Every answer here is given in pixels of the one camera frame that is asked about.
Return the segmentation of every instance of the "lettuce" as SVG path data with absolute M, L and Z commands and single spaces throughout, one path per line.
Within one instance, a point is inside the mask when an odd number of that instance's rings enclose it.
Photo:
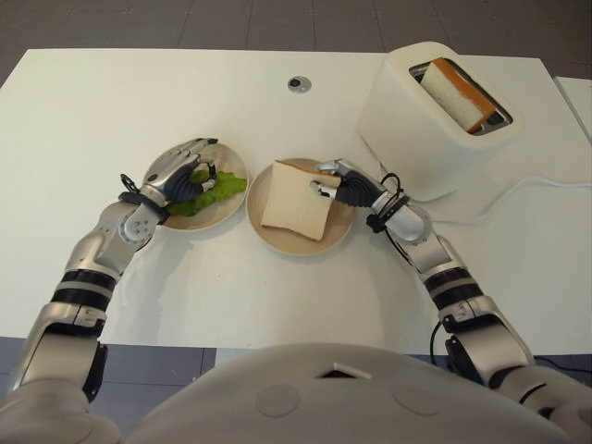
M 202 183 L 207 181 L 208 177 L 207 171 L 198 169 L 191 174 L 191 181 Z M 200 194 L 192 201 L 170 203 L 166 209 L 172 216 L 195 216 L 206 206 L 210 206 L 215 202 L 226 201 L 239 192 L 245 192 L 246 189 L 247 179 L 237 178 L 234 173 L 218 171 L 216 185 L 212 190 Z

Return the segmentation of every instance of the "white table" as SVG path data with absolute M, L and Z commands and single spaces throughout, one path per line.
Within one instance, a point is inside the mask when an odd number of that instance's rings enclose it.
M 555 83 L 587 138 L 592 141 L 592 80 L 556 77 Z
M 377 174 L 355 126 L 383 57 L 29 51 L 0 90 L 0 335 L 27 335 L 72 246 L 121 192 L 118 174 L 141 179 L 175 143 L 218 137 L 246 156 L 253 176 L 287 156 L 345 156 Z M 430 211 L 472 215 L 526 174 L 590 181 L 588 141 L 539 60 L 467 59 L 523 113 L 525 131 Z M 287 80 L 301 74 L 313 89 L 289 92 Z M 527 186 L 482 226 L 438 230 L 533 352 L 592 352 L 591 214 L 589 190 Z M 102 339 L 230 348 L 333 341 L 426 353 L 436 309 L 364 218 L 359 212 L 348 238 L 314 257 L 270 251 L 244 207 L 205 232 L 160 228 L 118 285 Z

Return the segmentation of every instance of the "power cord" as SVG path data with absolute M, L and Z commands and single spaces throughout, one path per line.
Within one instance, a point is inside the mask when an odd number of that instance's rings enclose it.
M 587 375 L 592 375 L 591 370 L 585 370 L 585 368 L 564 367 L 563 365 L 559 365 L 559 364 L 555 363 L 552 359 L 544 358 L 543 356 L 535 356 L 535 360 L 544 361 L 546 363 L 553 365 L 555 368 L 558 368 L 558 369 L 563 370 L 565 372 L 578 372 L 578 373 L 585 373 Z
M 397 180 L 397 188 L 395 190 L 395 195 L 393 196 L 394 199 L 397 199 L 401 195 L 401 193 L 403 192 L 403 188 L 401 186 L 401 179 L 399 179 L 399 176 L 397 176 L 395 173 L 387 173 L 387 175 L 384 178 L 382 178 L 382 180 L 380 180 L 380 185 L 384 185 L 384 183 L 388 179 Z M 387 238 L 390 241 L 390 243 L 392 244 L 392 246 L 395 247 L 395 250 L 397 250 L 397 252 L 399 252 L 399 254 L 402 256 L 402 258 L 405 260 L 405 262 L 407 262 L 407 264 L 411 265 L 411 260 L 409 259 L 409 255 L 402 249 L 402 247 L 399 245 L 398 242 L 396 242 L 394 239 L 392 239 L 392 236 L 390 236 L 388 228 L 385 229 L 385 234 L 387 235 Z
M 434 341 L 436 340 L 436 334 L 438 333 L 438 330 L 440 330 L 440 327 L 442 327 L 442 323 L 438 321 L 432 330 L 432 336 L 429 338 L 429 362 L 436 367 L 438 367 L 438 363 L 436 362 L 436 356 L 434 356 Z
M 558 182 L 556 180 L 551 180 L 547 178 L 543 178 L 541 176 L 526 176 L 518 180 L 512 187 L 506 190 L 503 194 L 493 200 L 488 206 L 485 207 L 485 210 L 477 216 L 467 217 L 465 219 L 447 219 L 447 218 L 438 218 L 434 217 L 433 222 L 439 224 L 453 224 L 453 225 L 476 225 L 481 222 L 486 221 L 489 217 L 493 214 L 495 209 L 500 206 L 500 204 L 513 192 L 518 190 L 522 187 L 525 183 L 532 182 L 539 185 L 549 185 L 555 188 L 592 188 L 592 183 L 590 182 L 574 182 L 574 183 L 566 183 L 566 182 Z

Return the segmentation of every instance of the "white cable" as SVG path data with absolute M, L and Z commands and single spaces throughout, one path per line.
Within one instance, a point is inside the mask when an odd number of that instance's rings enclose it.
M 541 176 L 526 176 L 518 180 L 511 188 L 506 190 L 503 194 L 497 197 L 493 202 L 488 204 L 485 207 L 485 210 L 477 216 L 467 217 L 464 219 L 445 219 L 445 218 L 434 218 L 432 222 L 436 222 L 439 224 L 454 224 L 454 225 L 476 225 L 485 220 L 489 219 L 489 217 L 493 214 L 494 210 L 508 197 L 510 194 L 518 190 L 522 185 L 526 182 L 534 182 L 541 185 L 549 185 L 551 187 L 556 188 L 592 188 L 592 183 L 590 182 L 575 182 L 575 183 L 565 183 L 565 182 L 557 182 L 555 180 L 543 178 Z

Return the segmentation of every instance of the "robot finger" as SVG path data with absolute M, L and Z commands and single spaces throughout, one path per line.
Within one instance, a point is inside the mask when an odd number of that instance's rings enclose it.
M 320 196 L 328 197 L 329 199 L 335 199 L 335 196 L 337 195 L 337 188 L 329 187 L 317 180 L 311 181 L 311 188 L 318 192 Z

